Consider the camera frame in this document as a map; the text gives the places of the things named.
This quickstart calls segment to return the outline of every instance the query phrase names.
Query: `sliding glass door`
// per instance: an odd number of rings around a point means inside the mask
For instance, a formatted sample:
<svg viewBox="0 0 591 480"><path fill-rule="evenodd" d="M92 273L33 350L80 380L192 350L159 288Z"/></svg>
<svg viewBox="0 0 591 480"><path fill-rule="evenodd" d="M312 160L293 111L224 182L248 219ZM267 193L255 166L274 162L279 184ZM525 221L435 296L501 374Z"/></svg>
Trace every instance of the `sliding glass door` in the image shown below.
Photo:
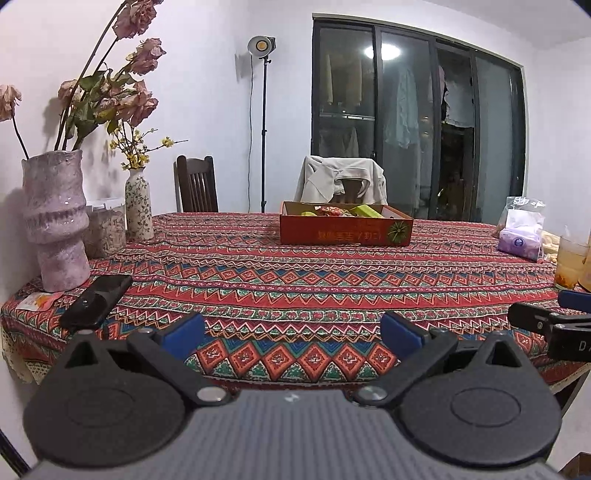
<svg viewBox="0 0 591 480"><path fill-rule="evenodd" d="M429 43L387 31L380 31L378 39L378 157L386 177L388 203L414 218L428 218L434 194Z"/></svg>
<svg viewBox="0 0 591 480"><path fill-rule="evenodd" d="M515 151L518 142L514 119L511 69L485 58L476 57L480 106L480 158L476 208L472 219L483 223L496 223L506 198L515 189L514 161L523 155Z"/></svg>
<svg viewBox="0 0 591 480"><path fill-rule="evenodd" d="M312 81L312 154L374 159L391 206L496 223L522 194L519 67L434 34L317 20Z"/></svg>
<svg viewBox="0 0 591 480"><path fill-rule="evenodd" d="M375 158L375 69L371 28L320 28L313 152Z"/></svg>

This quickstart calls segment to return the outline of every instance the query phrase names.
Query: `dried rose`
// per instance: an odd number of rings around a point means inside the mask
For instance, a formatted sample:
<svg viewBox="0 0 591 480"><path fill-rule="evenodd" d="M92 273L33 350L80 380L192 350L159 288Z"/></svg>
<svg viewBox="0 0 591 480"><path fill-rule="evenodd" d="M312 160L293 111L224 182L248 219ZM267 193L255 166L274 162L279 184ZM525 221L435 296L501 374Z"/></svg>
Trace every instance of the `dried rose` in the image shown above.
<svg viewBox="0 0 591 480"><path fill-rule="evenodd" d="M21 92L14 85L0 85L0 122L13 117L18 100L22 100Z"/></svg>
<svg viewBox="0 0 591 480"><path fill-rule="evenodd" d="M105 110L116 107L118 104L119 101L116 98L103 98L97 106L97 111L99 113L104 112Z"/></svg>
<svg viewBox="0 0 591 480"><path fill-rule="evenodd" d="M137 93L123 98L118 107L119 118L132 127L137 127L158 106L158 100L152 98L143 80L135 84L135 90Z"/></svg>
<svg viewBox="0 0 591 480"><path fill-rule="evenodd" d="M143 35L156 17L154 5L164 0L129 0L129 3L117 17L113 30L117 38L133 38Z"/></svg>
<svg viewBox="0 0 591 480"><path fill-rule="evenodd" d="M166 54L160 45L162 42L159 38L149 38L142 42L134 53L126 57L126 60L131 62L130 71L138 75L145 75L155 70L158 66L158 59Z"/></svg>
<svg viewBox="0 0 591 480"><path fill-rule="evenodd" d="M57 92L57 97L61 101L61 108L62 109L67 108L69 101L70 101L70 95L72 94L72 89L74 88L74 85L77 82L78 82L78 80L68 80L66 82L63 82L60 85L60 89ZM80 86L78 86L78 88L76 88L76 93L74 94L74 98L72 99L72 105L75 105L78 102L80 102L81 98L82 98L82 89L80 88Z"/></svg>

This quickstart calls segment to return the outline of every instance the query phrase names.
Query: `chair backrest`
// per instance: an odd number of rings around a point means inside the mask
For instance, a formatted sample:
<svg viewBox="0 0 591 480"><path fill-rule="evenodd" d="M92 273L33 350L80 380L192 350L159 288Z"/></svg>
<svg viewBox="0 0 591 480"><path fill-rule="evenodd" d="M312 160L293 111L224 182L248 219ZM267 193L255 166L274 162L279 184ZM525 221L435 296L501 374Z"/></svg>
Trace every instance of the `chair backrest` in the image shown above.
<svg viewBox="0 0 591 480"><path fill-rule="evenodd" d="M345 193L342 195L334 195L331 203L359 203L359 191L361 190L362 183L360 180L354 179L343 179L343 188Z"/></svg>
<svg viewBox="0 0 591 480"><path fill-rule="evenodd" d="M178 186L183 212L217 212L213 158L177 158Z"/></svg>

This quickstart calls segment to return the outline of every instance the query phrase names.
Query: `table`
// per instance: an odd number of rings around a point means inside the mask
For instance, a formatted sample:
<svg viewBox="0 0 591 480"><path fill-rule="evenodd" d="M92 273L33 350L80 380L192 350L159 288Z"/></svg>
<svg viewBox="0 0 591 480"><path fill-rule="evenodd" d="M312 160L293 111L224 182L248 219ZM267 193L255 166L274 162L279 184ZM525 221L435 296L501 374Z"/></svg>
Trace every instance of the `table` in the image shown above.
<svg viewBox="0 0 591 480"><path fill-rule="evenodd" d="M397 363L380 342L386 310L425 328L483 339L510 329L513 302L557 307L554 265L498 252L489 225L417 220L409 247L384 248L280 245L278 215L169 213L154 224L153 240L90 262L90 280L134 277L108 319L111 337L200 311L206 339L187 364L230 388L347 386L375 378ZM35 379L63 350L67 337L58 318L88 283L47 312L16 310L40 289L36 279L3 306L8 347ZM554 391L589 369L548 359L541 336L510 334Z"/></svg>

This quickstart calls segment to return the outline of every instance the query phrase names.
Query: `orange box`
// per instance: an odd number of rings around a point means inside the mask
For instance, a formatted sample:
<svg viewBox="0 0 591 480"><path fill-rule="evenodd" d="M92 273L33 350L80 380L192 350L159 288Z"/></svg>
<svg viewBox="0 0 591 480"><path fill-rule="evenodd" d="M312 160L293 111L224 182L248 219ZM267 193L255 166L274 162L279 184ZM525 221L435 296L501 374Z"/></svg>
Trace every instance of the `orange box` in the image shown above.
<svg viewBox="0 0 591 480"><path fill-rule="evenodd" d="M317 203L283 202L280 216L281 243L286 245L392 245L406 247L413 232L412 217L388 205L369 205L384 218L302 216L316 212ZM327 203L345 210L359 203Z"/></svg>

